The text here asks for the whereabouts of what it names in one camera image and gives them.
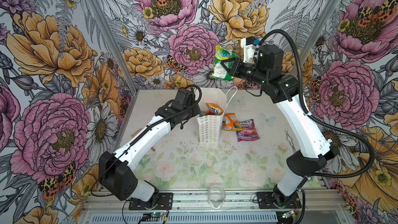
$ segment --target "black cable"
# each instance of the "black cable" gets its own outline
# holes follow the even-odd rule
[[[293,55],[295,57],[296,68],[297,68],[297,80],[298,80],[298,86],[297,87],[298,87],[298,95],[299,95],[300,106],[301,106],[301,109],[303,110],[303,112],[305,114],[308,114],[309,111],[308,111],[308,109],[307,109],[307,107],[306,107],[306,105],[304,103],[304,93],[303,93],[303,85],[302,85],[302,71],[301,71],[300,57],[299,57],[299,53],[297,52],[297,47],[296,47],[296,44],[293,41],[293,39],[285,31],[280,30],[280,29],[276,29],[276,30],[272,30],[272,31],[268,32],[265,35],[265,37],[263,37],[260,40],[259,45],[261,45],[265,41],[265,39],[267,39],[268,37],[270,37],[271,35],[276,34],[276,33],[282,34],[287,39],[287,41],[290,44],[290,47],[292,48],[292,52],[293,52]],[[344,129],[341,129],[341,128],[338,128],[338,127],[334,127],[334,126],[331,126],[329,124],[326,124],[326,123],[322,122],[321,120],[317,119],[316,117],[314,117],[312,115],[308,115],[308,117],[312,121],[316,122],[317,124],[319,124],[321,126],[327,127],[329,129],[332,129],[332,130],[337,131],[337,132],[345,133],[347,135],[350,135],[351,137],[354,137],[354,138],[362,141],[364,143],[364,145],[367,147],[368,152],[369,152],[369,160],[368,160],[368,162],[365,164],[364,167],[362,167],[360,170],[358,170],[356,172],[352,172],[350,174],[345,174],[345,175],[331,175],[331,174],[315,172],[315,173],[312,173],[310,176],[321,176],[321,177],[330,177],[330,178],[350,178],[350,177],[356,177],[356,176],[366,172],[367,170],[369,170],[372,167],[373,161],[375,160],[375,151],[374,151],[372,145],[367,140],[367,138],[364,138],[361,135],[358,135],[356,133],[353,133],[353,132],[350,132],[350,131],[347,131],[347,130],[344,130]]]
[[[263,88],[262,88],[262,87],[260,87],[260,94],[258,94],[258,95],[249,92],[246,83],[244,83],[244,87],[245,87],[246,92],[248,92],[249,94],[251,94],[251,95],[254,96],[254,97],[260,97],[260,96],[263,94]]]
[[[124,210],[124,206],[126,205],[126,203],[127,203],[128,201],[131,201],[131,198],[130,198],[130,199],[127,199],[127,200],[125,201],[125,203],[123,204],[123,207],[122,207],[122,218],[123,218],[123,221],[124,221],[126,224],[127,224],[127,221],[126,221],[126,219],[124,219],[123,210]]]
[[[298,218],[298,221],[296,222],[296,224],[300,224],[300,222],[302,221],[303,217],[304,217],[304,211],[305,211],[305,191],[302,189],[302,207],[301,207],[301,214],[300,214],[300,218]]]
[[[200,87],[198,87],[198,86],[196,86],[196,85],[189,85],[189,86],[186,86],[186,87],[184,87],[184,88],[187,89],[187,88],[189,88],[189,87],[195,87],[195,88],[198,89],[198,91],[199,91],[199,97],[198,97],[198,99],[197,99],[191,106],[187,107],[186,109],[184,109],[184,110],[182,110],[182,111],[180,111],[180,112],[177,112],[177,113],[175,113],[175,114],[173,114],[173,115],[170,115],[169,117],[162,118],[161,120],[159,120],[159,121],[157,121],[157,122],[151,124],[150,126],[147,126],[147,128],[146,128],[143,132],[141,132],[141,134],[139,134],[139,135],[130,143],[130,145],[126,148],[126,150],[124,150],[124,152],[123,152],[122,154],[120,154],[120,156],[111,164],[111,166],[109,166],[109,167],[107,168],[107,170],[106,170],[104,173],[102,173],[101,176],[99,176],[99,177],[97,178],[97,180],[95,181],[95,183],[93,184],[93,186],[92,186],[91,189],[90,189],[90,192],[91,192],[91,194],[92,194],[93,196],[95,196],[95,197],[108,197],[108,196],[113,195],[113,194],[109,194],[109,195],[96,195],[96,194],[93,194],[92,188],[96,185],[96,183],[98,182],[98,180],[99,180],[103,175],[105,175],[105,173],[107,173],[107,171],[108,171],[110,168],[112,168],[112,166],[116,163],[116,161],[119,160],[119,158],[121,158],[124,154],[126,154],[126,152],[127,152],[136,142],[138,142],[148,131],[150,131],[153,127],[157,126],[158,124],[160,124],[160,123],[162,123],[162,122],[164,122],[164,121],[170,120],[170,119],[172,119],[172,118],[174,118],[174,117],[177,117],[177,116],[182,115],[182,114],[184,114],[184,113],[186,113],[186,112],[188,112],[188,111],[191,111],[196,105],[199,104],[199,101],[200,101],[201,98],[202,98],[202,90],[200,89]]]
[[[254,201],[254,198],[256,198],[258,195],[255,195],[254,197],[253,197],[253,199],[251,200],[253,203],[258,203],[258,201]]]

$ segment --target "black mounting plate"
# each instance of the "black mounting plate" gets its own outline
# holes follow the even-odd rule
[[[276,209],[276,205],[273,203],[272,194],[273,192],[257,192],[258,207],[260,209]],[[286,208],[301,208],[301,202],[297,192],[293,194],[289,201],[286,203],[286,207],[281,208],[281,211],[285,211]]]
[[[158,200],[167,204],[167,209],[171,210],[173,206],[173,193],[159,193]],[[144,207],[143,201],[132,198],[129,205],[129,210],[149,210]],[[157,203],[151,210],[166,210],[166,206]]]

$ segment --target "glass cup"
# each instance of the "glass cup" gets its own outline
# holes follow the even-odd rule
[[[219,209],[225,202],[225,190],[219,185],[213,185],[207,192],[207,197],[211,207]]]

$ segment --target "white tabletop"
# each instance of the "white tabletop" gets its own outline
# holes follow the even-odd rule
[[[159,107],[174,99],[176,90],[141,90],[120,146],[144,128]],[[218,144],[200,144],[198,123],[190,119],[184,129],[177,125],[162,137],[134,171],[139,179],[159,188],[204,188],[219,184],[226,188],[269,188],[284,174],[286,158],[299,149],[291,127],[267,95],[254,97],[238,90],[226,112],[240,121],[254,119],[260,139],[237,141],[236,132],[221,131]],[[316,178],[304,187],[321,187]]]

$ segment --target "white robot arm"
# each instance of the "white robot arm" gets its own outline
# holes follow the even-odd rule
[[[195,93],[187,90],[195,87],[199,90],[199,97],[195,100]],[[200,113],[198,102],[201,90],[196,85],[189,85],[177,91],[176,98],[160,107],[147,127],[139,132],[132,140],[117,149],[113,154],[104,152],[99,158],[99,182],[119,200],[136,198],[142,205],[152,209],[158,201],[159,190],[146,181],[138,180],[133,171],[145,153],[177,124],[189,120]]]

